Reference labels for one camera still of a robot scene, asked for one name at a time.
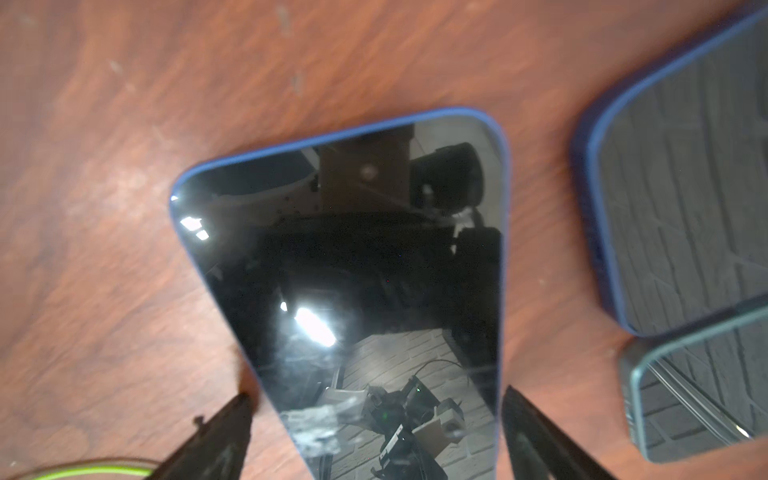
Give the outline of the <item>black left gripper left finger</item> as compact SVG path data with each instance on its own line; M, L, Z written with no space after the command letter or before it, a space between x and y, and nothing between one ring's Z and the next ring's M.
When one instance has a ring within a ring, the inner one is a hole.
M253 405L247 393L233 397L168 457L149 480L237 480L251 440Z

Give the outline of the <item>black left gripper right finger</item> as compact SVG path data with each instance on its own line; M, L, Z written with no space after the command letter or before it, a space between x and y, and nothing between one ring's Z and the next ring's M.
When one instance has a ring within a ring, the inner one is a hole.
M502 397L501 426L517 480L615 479L512 386Z

